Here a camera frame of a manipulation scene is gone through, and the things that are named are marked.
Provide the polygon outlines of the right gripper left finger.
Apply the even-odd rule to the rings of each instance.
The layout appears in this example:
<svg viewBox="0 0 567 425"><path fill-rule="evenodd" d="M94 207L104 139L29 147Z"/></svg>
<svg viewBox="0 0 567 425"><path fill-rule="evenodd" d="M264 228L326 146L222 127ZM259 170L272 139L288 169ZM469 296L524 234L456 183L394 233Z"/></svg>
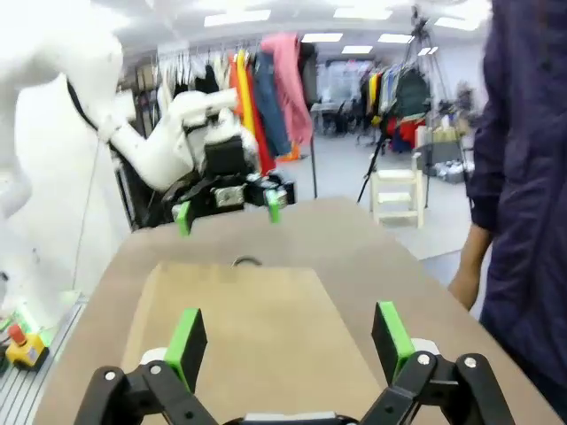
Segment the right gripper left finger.
<svg viewBox="0 0 567 425"><path fill-rule="evenodd" d="M207 344L202 312L185 310L163 359L129 373L103 366L90 378L76 424L140 424L159 414L168 424L211 424L213 416L195 396Z"/></svg>

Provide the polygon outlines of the person's left hand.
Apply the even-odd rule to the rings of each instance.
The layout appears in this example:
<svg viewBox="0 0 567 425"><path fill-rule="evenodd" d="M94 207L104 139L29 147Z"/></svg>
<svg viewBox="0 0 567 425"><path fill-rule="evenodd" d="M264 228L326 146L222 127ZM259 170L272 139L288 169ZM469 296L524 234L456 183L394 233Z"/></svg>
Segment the person's left hand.
<svg viewBox="0 0 567 425"><path fill-rule="evenodd" d="M486 229L476 224L470 226L461 250L459 266L448 285L448 291L467 311L477 300L482 263L491 241L491 234Z"/></svg>

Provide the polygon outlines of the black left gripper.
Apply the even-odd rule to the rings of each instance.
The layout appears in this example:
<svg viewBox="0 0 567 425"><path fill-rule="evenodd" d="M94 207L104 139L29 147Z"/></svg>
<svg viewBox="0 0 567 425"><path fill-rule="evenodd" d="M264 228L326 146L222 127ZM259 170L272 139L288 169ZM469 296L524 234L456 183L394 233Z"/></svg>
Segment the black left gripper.
<svg viewBox="0 0 567 425"><path fill-rule="evenodd" d="M296 203L296 190L295 181L283 174L247 175L240 136L207 144L202 180L178 181L162 198L182 236L189 236L194 221L213 209L240 208L245 202L265 207L270 221L279 222L281 210Z"/></svg>

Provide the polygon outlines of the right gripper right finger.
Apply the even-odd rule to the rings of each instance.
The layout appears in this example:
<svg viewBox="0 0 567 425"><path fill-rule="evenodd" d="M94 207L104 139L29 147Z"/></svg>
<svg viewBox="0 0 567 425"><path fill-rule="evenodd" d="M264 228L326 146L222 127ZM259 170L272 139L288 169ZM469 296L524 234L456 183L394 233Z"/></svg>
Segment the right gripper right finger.
<svg viewBox="0 0 567 425"><path fill-rule="evenodd" d="M388 386L361 424L409 424L423 406L436 406L449 424L513 424L488 359L463 354L451 362L414 347L392 302L376 304L371 336Z"/></svg>

